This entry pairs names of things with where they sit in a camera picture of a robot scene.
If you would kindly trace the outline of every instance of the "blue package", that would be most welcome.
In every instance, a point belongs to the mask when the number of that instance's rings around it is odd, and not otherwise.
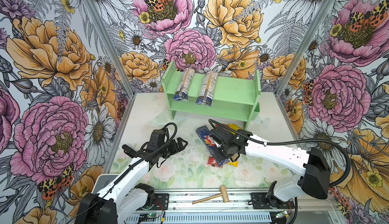
[[[205,144],[208,151],[211,153],[212,157],[215,159],[219,167],[230,162],[229,157],[221,154],[221,149],[216,146],[215,141],[211,138],[211,132],[209,131],[207,126],[204,125],[197,128],[196,133],[203,141],[203,143]]]

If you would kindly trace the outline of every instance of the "black mounting plate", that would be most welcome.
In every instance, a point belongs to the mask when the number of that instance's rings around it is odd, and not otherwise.
[[[273,209],[270,207],[268,203],[264,203],[262,200],[266,199],[266,192],[258,192],[258,193],[251,193],[251,202],[252,202],[252,207],[257,210],[257,209]],[[280,204],[280,209],[294,209],[294,202],[293,200],[289,200],[288,202],[283,202]]]
[[[157,193],[155,193],[154,194],[154,200],[158,201],[162,205],[163,210],[167,210],[168,209],[169,194],[157,194]],[[141,207],[138,210],[161,210],[161,208],[158,205],[153,204],[153,206],[150,209],[143,209]]]

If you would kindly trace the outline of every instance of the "pink peony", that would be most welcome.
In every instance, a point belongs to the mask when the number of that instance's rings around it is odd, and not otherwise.
[[[389,19],[385,19],[376,27],[363,26],[359,31],[350,31],[350,14],[372,11],[379,3],[350,0],[333,19],[326,50],[329,56],[336,57],[343,63],[353,63],[358,67],[369,65],[389,49]]]
[[[0,88],[0,153],[7,147],[12,135],[12,124],[19,117],[19,105],[13,97]]]
[[[78,170],[86,158],[82,148],[88,123],[84,109],[65,96],[27,109],[15,126],[18,151],[10,161],[11,172],[40,183],[60,176],[71,164]]]
[[[146,4],[145,0],[133,0],[133,6],[135,9],[132,9],[134,15],[139,16],[149,12],[149,7]],[[174,19],[171,17],[158,20],[154,22],[150,20],[145,23],[147,32],[144,33],[146,37],[156,38],[163,36],[164,34],[174,33],[180,30],[181,28],[188,27],[191,23],[193,4],[191,0],[173,0],[173,5],[177,9],[177,13],[174,16]]]
[[[175,61],[175,66],[184,69],[188,65],[196,71],[211,67],[215,62],[215,48],[211,38],[201,35],[196,30],[178,31],[173,39],[165,42],[166,59]]]
[[[311,93],[314,104],[308,106],[309,116],[333,125],[336,132],[353,129],[369,110],[366,79],[351,65],[326,65]]]

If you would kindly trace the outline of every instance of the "snack package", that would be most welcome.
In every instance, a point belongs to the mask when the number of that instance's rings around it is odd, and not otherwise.
[[[203,80],[203,85],[201,86],[200,92],[198,93],[196,100],[197,105],[204,104],[211,106],[218,75],[219,73],[215,71],[207,72]]]
[[[184,69],[180,84],[178,85],[177,90],[175,91],[173,97],[174,101],[188,100],[188,90],[189,90],[189,86],[191,85],[192,78],[195,72],[196,72],[196,68],[193,66],[189,66]]]
[[[207,128],[207,126],[201,126],[196,129],[197,135],[203,141],[208,151],[211,153],[212,157],[215,159],[215,162],[219,167],[223,166],[226,163],[230,162],[229,157],[221,154],[221,149],[217,148],[215,141],[211,138],[211,132]]]

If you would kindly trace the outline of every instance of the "black cable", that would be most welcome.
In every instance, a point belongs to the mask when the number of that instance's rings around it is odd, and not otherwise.
[[[251,140],[252,142],[255,142],[255,143],[258,143],[258,144],[262,144],[264,145],[265,142],[264,141],[261,141],[261,140],[256,140],[256,139],[253,139],[251,137],[248,137],[244,134],[241,134],[239,133],[238,131],[234,130],[234,129],[231,129],[230,127],[228,126],[225,126],[224,124],[221,124],[213,119],[209,119],[208,122],[211,124],[212,128],[216,128],[216,126],[214,124],[217,124],[218,126],[226,129],[226,130],[229,130],[231,132],[234,132],[235,134],[238,134],[248,140]],[[332,183],[329,183],[329,187],[334,187],[338,184],[340,184],[341,182],[343,182],[348,174],[350,173],[350,169],[351,169],[351,160],[350,158],[348,157],[348,154],[346,152],[345,149],[343,149],[340,145],[332,142],[331,140],[325,140],[325,139],[300,139],[300,140],[292,140],[292,141],[286,141],[286,142],[266,142],[266,145],[292,145],[292,144],[299,144],[299,143],[309,143],[309,142],[323,142],[323,143],[327,143],[327,144],[330,144],[332,145],[333,147],[337,148],[344,156],[345,160],[346,160],[346,169],[344,170],[343,172],[343,175],[336,181],[332,182]]]
[[[297,197],[294,198],[294,214],[293,214],[293,217],[292,217],[292,220],[288,223],[288,224],[293,224],[294,221],[296,220],[297,218]]]
[[[172,135],[172,137],[169,138],[169,132],[168,132],[168,129],[167,127],[169,125],[173,125],[174,126],[174,133]],[[177,125],[175,123],[167,123],[165,126],[163,126],[163,128],[165,131],[166,131],[166,135],[167,135],[167,141],[158,149],[156,149],[155,151],[153,151],[152,153],[148,154],[147,156],[145,156],[144,158],[138,160],[137,162],[135,162],[134,164],[132,165],[129,165],[129,168],[127,168],[127,170],[122,173],[119,178],[114,182],[114,185],[112,185],[112,187],[105,193],[105,195],[99,199],[96,203],[94,203],[92,206],[90,206],[88,209],[86,209],[85,211],[81,212],[80,214],[77,214],[77,216],[73,217],[70,219],[70,221],[66,222],[66,224],[69,224],[72,220],[74,220],[75,218],[77,218],[79,215],[89,211],[91,208],[93,208],[95,205],[97,205],[97,203],[99,203],[100,201],[102,201],[104,199],[104,197],[107,196],[107,194],[109,192],[111,192],[113,190],[113,188],[115,187],[116,184],[118,184],[136,165],[138,165],[139,163],[143,162],[144,160],[148,159],[149,157],[153,156],[154,154],[158,153],[159,151],[163,150],[171,141],[172,139],[175,137],[175,135],[177,134]]]

